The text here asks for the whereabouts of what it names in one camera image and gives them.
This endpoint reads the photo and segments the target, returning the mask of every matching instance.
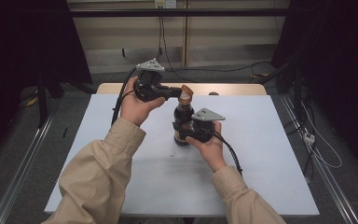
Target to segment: finger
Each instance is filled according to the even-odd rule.
[[[202,145],[202,142],[200,142],[199,140],[193,138],[193,137],[186,137],[186,141],[191,145],[191,146],[194,146],[198,149],[200,149],[201,145]]]
[[[217,132],[217,133],[222,133],[222,123],[220,123],[219,121],[214,121],[213,122],[214,124],[214,130]]]
[[[165,103],[165,98],[164,97],[159,97],[157,99],[154,99],[152,101],[147,102],[150,106],[150,110],[153,110],[157,107],[162,106]]]
[[[129,79],[126,90],[124,90],[124,94],[133,90],[133,83],[138,79],[138,77],[132,77]]]

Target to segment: white tabletop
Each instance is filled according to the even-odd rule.
[[[88,142],[105,137],[116,99],[115,94],[91,97],[65,165]],[[152,111],[142,125],[147,135],[133,157],[123,215],[225,215],[225,206],[212,184],[212,172],[198,150],[179,147],[173,141],[176,105],[177,100],[170,99]],[[222,135],[237,153],[245,182],[280,215],[319,214],[269,96],[195,95],[192,105],[196,111],[206,107],[226,117]],[[234,165],[226,147],[225,158]],[[56,186],[45,211],[54,212],[60,200]]]

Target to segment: black stand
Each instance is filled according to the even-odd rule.
[[[257,82],[258,84],[264,85],[273,78],[276,78],[278,92],[288,92],[290,88],[295,85],[294,105],[295,113],[299,121],[303,121],[304,119],[301,105],[302,76],[299,68],[302,67],[302,64],[307,58],[307,54],[312,51],[312,48],[316,44],[319,33],[323,27],[324,16],[328,6],[320,6],[318,8],[319,9],[315,9],[311,15],[310,25],[292,56],[275,72]]]
[[[79,90],[87,94],[94,94],[97,92],[94,89],[82,85],[81,83],[74,82],[69,77],[60,75],[57,72],[41,72],[37,79],[37,94],[39,100],[40,115],[39,125],[37,126],[38,128],[41,128],[48,118],[48,102],[46,99],[46,89],[48,89],[53,98],[62,98],[64,95],[64,91],[58,81],[59,79],[69,83],[70,85],[78,88]]]

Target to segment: beige sleeve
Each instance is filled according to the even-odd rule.
[[[139,127],[118,119],[104,140],[82,148],[62,172],[62,200],[44,223],[117,223],[132,156],[144,138]]]
[[[213,184],[226,204],[228,223],[285,223],[257,192],[248,189],[235,167],[216,171]]]

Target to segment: bottle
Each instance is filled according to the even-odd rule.
[[[194,92],[186,85],[182,85],[182,94],[179,96],[179,104],[173,112],[175,125],[183,130],[193,129],[193,119],[191,116],[194,114],[194,109],[191,106]],[[174,138],[178,146],[188,146],[188,142],[184,137],[181,137],[180,132],[175,130]]]

